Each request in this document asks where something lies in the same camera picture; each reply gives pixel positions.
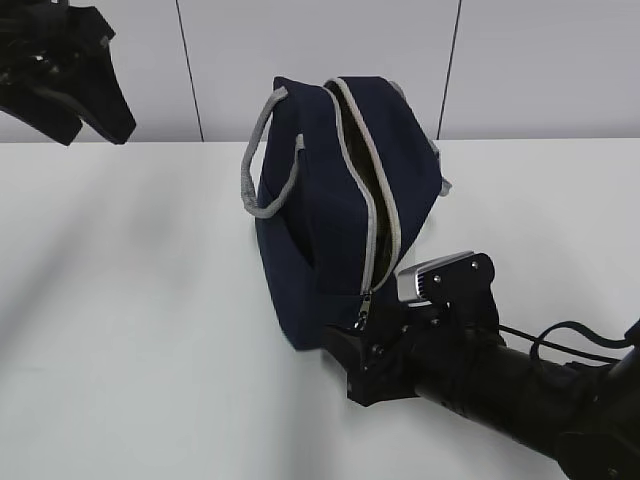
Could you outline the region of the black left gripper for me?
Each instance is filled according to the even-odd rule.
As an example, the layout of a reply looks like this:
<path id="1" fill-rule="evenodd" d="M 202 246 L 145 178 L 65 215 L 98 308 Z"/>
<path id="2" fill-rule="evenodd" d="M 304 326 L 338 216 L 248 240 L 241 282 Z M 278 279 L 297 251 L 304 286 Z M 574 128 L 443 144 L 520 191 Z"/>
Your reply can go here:
<path id="1" fill-rule="evenodd" d="M 3 1 L 1 110 L 65 146 L 77 138 L 82 124 L 112 144 L 125 144 L 136 121 L 112 63 L 114 38 L 115 31 L 94 6 Z M 36 89 L 74 92 L 75 115 L 36 95 Z"/>

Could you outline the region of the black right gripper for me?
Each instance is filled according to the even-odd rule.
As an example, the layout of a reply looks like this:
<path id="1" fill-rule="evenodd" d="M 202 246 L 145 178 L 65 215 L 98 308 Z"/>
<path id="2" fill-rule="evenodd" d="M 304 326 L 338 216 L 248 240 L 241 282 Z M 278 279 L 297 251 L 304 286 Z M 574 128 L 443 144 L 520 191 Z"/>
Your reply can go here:
<path id="1" fill-rule="evenodd" d="M 453 404 L 481 353 L 503 340 L 485 253 L 441 268 L 428 300 L 371 308 L 362 329 L 323 328 L 322 347 L 347 373 L 347 396 L 361 406 L 420 395 Z"/>

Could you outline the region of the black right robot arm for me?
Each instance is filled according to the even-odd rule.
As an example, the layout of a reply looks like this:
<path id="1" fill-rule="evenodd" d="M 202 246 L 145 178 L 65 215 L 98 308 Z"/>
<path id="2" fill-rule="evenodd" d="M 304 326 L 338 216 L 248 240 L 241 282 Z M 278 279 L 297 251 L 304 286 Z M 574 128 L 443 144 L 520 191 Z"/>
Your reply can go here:
<path id="1" fill-rule="evenodd" d="M 555 460 L 571 479 L 639 475 L 639 330 L 620 340 L 585 325 L 567 328 L 621 359 L 576 354 L 541 358 L 509 348 L 491 292 L 495 268 L 473 251 L 398 274 L 394 306 L 366 300 L 351 328 L 329 325 L 323 346 L 347 375 L 350 400 L 370 406 L 424 397 Z"/>

